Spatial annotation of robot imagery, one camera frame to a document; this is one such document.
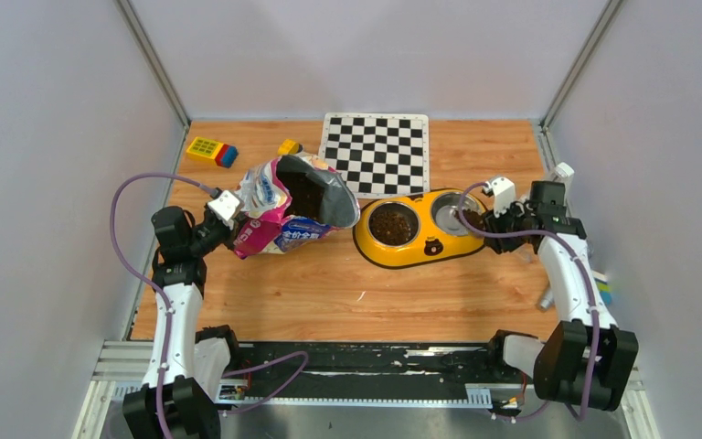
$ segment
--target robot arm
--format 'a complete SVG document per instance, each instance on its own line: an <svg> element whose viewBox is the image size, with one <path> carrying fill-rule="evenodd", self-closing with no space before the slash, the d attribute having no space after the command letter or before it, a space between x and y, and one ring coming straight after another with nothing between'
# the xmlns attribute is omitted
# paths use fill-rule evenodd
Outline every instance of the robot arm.
<svg viewBox="0 0 702 439"><path fill-rule="evenodd" d="M586 234L579 219L571 218L565 206L571 168L559 165L550 181L536 181L527 197L516 200L515 186L509 179L495 177L486 182L484 192L495 197L494 210L483 215L486 231L505 233L522 230L547 230L558 235L575 253L577 260L550 236L529 235L511 239L486 238L485 244L497 253L512 252L529 243L545 266L555 298L560 322L543 344L531 336L499 331L491 340L496 360L520 369L533 378L537 396L542 400L579 405L586 380L588 352L593 331L600 343L593 367L588 406L614 411L620 400L638 352L636 335L622 331L591 283L599 327L593 327L589 291L577 263L590 273Z"/></svg>
<svg viewBox="0 0 702 439"><path fill-rule="evenodd" d="M149 367L138 392L125 396L122 412L133 437L163 437L156 416L159 371L165 370L165 420L174 438L219 437L214 397L219 377L238 348L229 327L195 332L203 304L206 264L203 257L219 245L232 246L242 217L242 202L232 192L217 190L207 203L203 221L195 224L189 212L171 206L152 216L159 246L152 261L153 281L168 303L156 294L157 324ZM166 313L171 314L171 330ZM164 349L166 362L161 364Z"/></svg>

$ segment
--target stainless steel bowl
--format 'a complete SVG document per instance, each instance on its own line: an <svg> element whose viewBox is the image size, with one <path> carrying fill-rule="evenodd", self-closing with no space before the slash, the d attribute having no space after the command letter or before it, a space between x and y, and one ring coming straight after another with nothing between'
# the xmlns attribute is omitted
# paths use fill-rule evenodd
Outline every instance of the stainless steel bowl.
<svg viewBox="0 0 702 439"><path fill-rule="evenodd" d="M467 228L454 216L461 197L461 192L445 192L435 198L431 203L431 220L437 224L440 230L449 235L464 236L469 234ZM464 201L463 209L474 210L480 213L480 206L469 197Z"/></svg>

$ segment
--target toy block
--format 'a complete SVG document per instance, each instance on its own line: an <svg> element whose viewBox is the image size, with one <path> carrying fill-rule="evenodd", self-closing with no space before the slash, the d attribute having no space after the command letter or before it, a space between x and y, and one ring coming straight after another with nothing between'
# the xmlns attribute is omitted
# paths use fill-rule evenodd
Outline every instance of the toy block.
<svg viewBox="0 0 702 439"><path fill-rule="evenodd" d="M218 166L230 167L235 158L238 157L238 148L233 145L224 144L217 154L216 163Z"/></svg>
<svg viewBox="0 0 702 439"><path fill-rule="evenodd" d="M186 157L214 165L216 164L216 157L223 145L224 144L221 142L215 140L196 137L186 149Z"/></svg>
<svg viewBox="0 0 702 439"><path fill-rule="evenodd" d="M286 139L279 146L278 155L297 154L303 151L303 146L292 139Z"/></svg>

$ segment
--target blue toy block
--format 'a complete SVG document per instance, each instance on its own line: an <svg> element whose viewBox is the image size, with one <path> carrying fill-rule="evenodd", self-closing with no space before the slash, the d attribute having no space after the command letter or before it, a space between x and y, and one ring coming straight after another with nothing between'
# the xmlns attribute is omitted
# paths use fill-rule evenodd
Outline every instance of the blue toy block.
<svg viewBox="0 0 702 439"><path fill-rule="evenodd" d="M229 145L229 148L225 149L226 150L222 152L222 158L219 162L222 167L230 167L232 166L232 162L235 161L235 158L238 157L238 148Z"/></svg>

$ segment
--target pink packaging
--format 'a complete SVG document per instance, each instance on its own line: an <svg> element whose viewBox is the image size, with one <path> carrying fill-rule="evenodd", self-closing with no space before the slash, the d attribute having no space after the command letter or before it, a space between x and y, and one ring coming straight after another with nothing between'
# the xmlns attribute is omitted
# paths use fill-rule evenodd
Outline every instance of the pink packaging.
<svg viewBox="0 0 702 439"><path fill-rule="evenodd" d="M324 190L319 220L287 214L293 197L278 178L282 173L304 174ZM236 195L243 200L241 211L249 217L234 242L233 251L241 259L258 253L286 253L359 221L356 197L340 174L317 155L281 155L255 166L240 181Z"/></svg>

